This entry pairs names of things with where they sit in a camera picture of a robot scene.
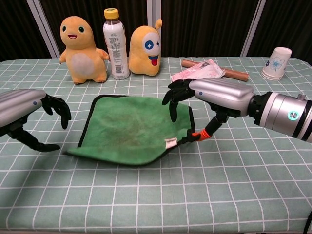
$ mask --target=flower print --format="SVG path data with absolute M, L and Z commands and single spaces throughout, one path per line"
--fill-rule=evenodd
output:
M 275 57 L 270 59 L 270 68 L 272 70 L 277 70 L 280 69 L 282 64 L 284 63 L 285 60 L 281 59 L 280 57 Z

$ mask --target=green checkered tablecloth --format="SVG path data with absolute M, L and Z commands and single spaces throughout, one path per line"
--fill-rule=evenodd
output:
M 58 59 L 0 63 L 0 91 L 43 89 L 66 100 L 66 130 L 42 108 L 24 125 L 60 151 L 38 153 L 0 138 L 0 229 L 77 233 L 198 233 L 303 231 L 312 210 L 312 145 L 231 118 L 215 135 L 174 149 L 151 165 L 118 166 L 61 154 L 77 147 L 93 99 L 100 94 L 163 98 L 184 58 L 162 58 L 155 77 L 132 74 L 75 86 Z M 208 58 L 186 58 L 203 61 Z M 212 58 L 249 73 L 256 94 L 276 91 L 312 98 L 312 68 L 291 58 L 280 81 L 261 77 L 267 58 Z M 198 130 L 215 116 L 191 98 Z

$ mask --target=yellow bottle cap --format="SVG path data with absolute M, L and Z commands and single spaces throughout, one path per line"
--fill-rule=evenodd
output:
M 104 16 L 108 20 L 113 20 L 119 17 L 119 13 L 116 8 L 107 8 L 104 10 Z

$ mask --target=towel black edge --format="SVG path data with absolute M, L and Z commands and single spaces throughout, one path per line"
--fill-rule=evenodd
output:
M 84 137 L 86 135 L 86 132 L 87 132 L 87 129 L 88 129 L 88 125 L 89 125 L 89 122 L 90 122 L 90 119 L 91 119 L 91 116 L 92 116 L 92 113 L 94 111 L 94 108 L 95 108 L 95 105 L 96 105 L 96 102 L 98 100 L 100 100 L 101 98 L 124 98 L 124 97 L 131 97 L 131 96 L 128 96 L 128 95 L 107 95 L 107 94 L 103 94 L 103 95 L 99 95 L 97 96 L 92 104 L 91 104 L 91 108 L 90 108 L 90 112 L 89 112 L 89 115 L 88 115 L 88 118 L 87 118 L 87 121 L 86 121 L 86 124 L 83 128 L 83 132 L 82 132 L 82 135 L 81 135 L 81 138 L 79 140 L 79 143 L 78 143 L 78 148 L 82 146 L 82 143 L 83 143 L 83 140 L 84 140 Z M 190 118 L 190 124 L 191 124 L 191 129 L 190 131 L 195 132 L 195 120 L 194 120 L 194 115 L 193 115 L 193 110 L 192 108 L 189 106 L 189 118 Z M 165 155 L 167 155 L 170 151 L 172 151 L 173 149 L 177 148 L 178 146 L 180 146 L 181 144 L 185 144 L 187 141 L 187 137 L 184 137 L 182 138 L 180 141 L 177 142 L 177 145 L 170 148 L 170 149 L 167 149 L 165 150 L 160 156 L 158 156 L 157 158 L 155 158 L 153 161 L 150 161 L 148 163 L 145 163 L 145 164 L 136 164 L 136 165 L 130 165 L 130 164 L 125 164 L 125 163 L 116 163 L 116 162 L 112 162 L 112 161 L 107 161 L 109 163 L 114 163 L 114 164 L 119 164 L 119 165 L 124 165 L 124 166 L 145 166 L 145 165 L 148 165 L 148 164 L 151 164 L 157 160 L 160 160 L 162 157 L 164 157 Z M 75 154 L 72 154 L 70 152 L 63 152 L 64 155 L 67 155 L 67 156 L 77 156 Z

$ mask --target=plush toy mouth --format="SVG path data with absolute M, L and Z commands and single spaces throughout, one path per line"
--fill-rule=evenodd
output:
M 77 37 L 77 35 L 68 34 L 68 37 L 69 37 L 70 39 L 75 39 L 75 38 Z
M 152 61 L 153 66 L 157 66 L 158 55 L 157 56 L 148 56 L 148 58 Z

